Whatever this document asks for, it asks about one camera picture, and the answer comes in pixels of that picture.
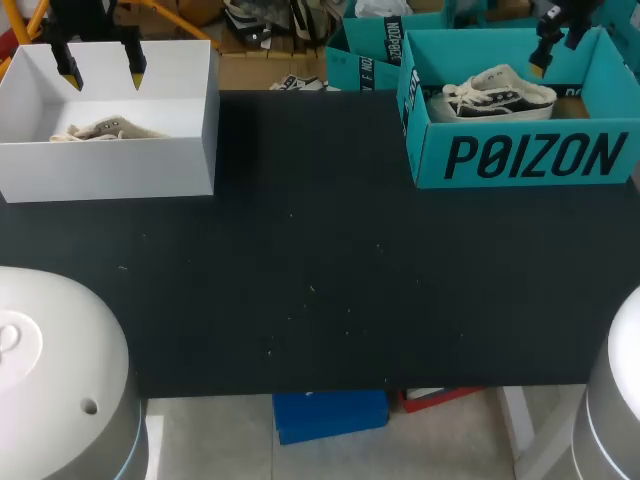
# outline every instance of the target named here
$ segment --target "cardboard box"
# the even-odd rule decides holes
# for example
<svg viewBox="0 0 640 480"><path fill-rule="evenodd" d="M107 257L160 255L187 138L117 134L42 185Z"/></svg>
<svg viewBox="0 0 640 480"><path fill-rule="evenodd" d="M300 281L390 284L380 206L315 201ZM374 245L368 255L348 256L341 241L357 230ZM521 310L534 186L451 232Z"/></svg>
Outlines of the cardboard box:
<svg viewBox="0 0 640 480"><path fill-rule="evenodd" d="M344 15L344 29L351 53L373 60L400 65L402 39L408 30L452 28L455 0L444 0L442 9L404 17L357 18L356 0L349 0Z"/></svg>
<svg viewBox="0 0 640 480"><path fill-rule="evenodd" d="M324 58L252 58L223 55L220 58L221 90L269 90L289 74L327 79Z"/></svg>
<svg viewBox="0 0 640 480"><path fill-rule="evenodd" d="M344 29L338 30L327 44L329 85L340 90L396 90L400 67L349 51Z"/></svg>
<svg viewBox="0 0 640 480"><path fill-rule="evenodd" d="M0 84L0 191L7 202L212 195L217 53L208 41L142 42L136 91L120 43L70 43L84 88L51 47L21 46ZM170 138L50 143L70 124L121 115Z"/></svg>
<svg viewBox="0 0 640 480"><path fill-rule="evenodd" d="M397 101L419 188L628 180L640 151L640 86L607 33L591 29L575 51L557 45L544 82L528 73L537 44L533 29L407 33ZM581 97L590 118L566 118L576 109L565 109L564 119L545 121L430 123L429 93L502 63L561 97Z"/></svg>
<svg viewBox="0 0 640 480"><path fill-rule="evenodd" d="M640 73L640 3L604 2L594 15L594 23L607 29L629 68Z"/></svg>

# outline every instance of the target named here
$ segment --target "white box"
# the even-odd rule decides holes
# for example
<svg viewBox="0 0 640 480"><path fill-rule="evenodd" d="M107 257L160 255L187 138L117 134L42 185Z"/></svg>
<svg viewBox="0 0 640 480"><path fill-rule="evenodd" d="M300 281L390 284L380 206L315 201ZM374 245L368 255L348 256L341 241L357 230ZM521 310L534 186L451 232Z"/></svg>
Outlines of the white box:
<svg viewBox="0 0 640 480"><path fill-rule="evenodd" d="M21 46L0 83L0 192L9 203L213 195L218 55L208 41L142 42L136 91L120 43L69 44L75 90L49 45ZM120 115L170 138L51 143Z"/></svg>

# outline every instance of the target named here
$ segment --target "black table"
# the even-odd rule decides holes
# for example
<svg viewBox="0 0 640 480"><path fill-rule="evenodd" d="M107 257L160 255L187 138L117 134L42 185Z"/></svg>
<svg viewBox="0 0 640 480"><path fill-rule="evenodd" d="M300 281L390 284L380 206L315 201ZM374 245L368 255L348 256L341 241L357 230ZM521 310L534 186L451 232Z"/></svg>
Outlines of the black table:
<svg viewBox="0 0 640 480"><path fill-rule="evenodd" d="M0 264L114 311L142 394L585 382L633 184L420 191L393 93L225 93L214 198L0 203Z"/></svg>

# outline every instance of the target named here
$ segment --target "shoelace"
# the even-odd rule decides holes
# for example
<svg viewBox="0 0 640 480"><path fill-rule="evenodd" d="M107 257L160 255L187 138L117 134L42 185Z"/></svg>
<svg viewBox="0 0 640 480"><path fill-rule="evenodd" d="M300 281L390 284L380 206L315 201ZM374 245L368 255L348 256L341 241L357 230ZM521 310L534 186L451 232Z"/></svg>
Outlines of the shoelace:
<svg viewBox="0 0 640 480"><path fill-rule="evenodd" d="M445 95L453 95L453 97L450 96L447 98L447 101L457 103L458 110L460 110L463 103L473 105L474 103L491 100L489 95L486 95L480 90L476 90L469 82L465 82L462 85L445 85L442 93Z"/></svg>

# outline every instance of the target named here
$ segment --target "black and white sneaker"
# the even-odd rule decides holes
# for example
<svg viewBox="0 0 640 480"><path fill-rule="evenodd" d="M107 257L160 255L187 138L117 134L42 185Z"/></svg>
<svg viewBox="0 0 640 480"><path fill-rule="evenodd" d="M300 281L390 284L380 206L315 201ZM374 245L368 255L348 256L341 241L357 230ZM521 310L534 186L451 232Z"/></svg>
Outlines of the black and white sneaker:
<svg viewBox="0 0 640 480"><path fill-rule="evenodd" d="M556 92L498 65L462 85L445 85L427 102L432 122L517 122L551 117Z"/></svg>

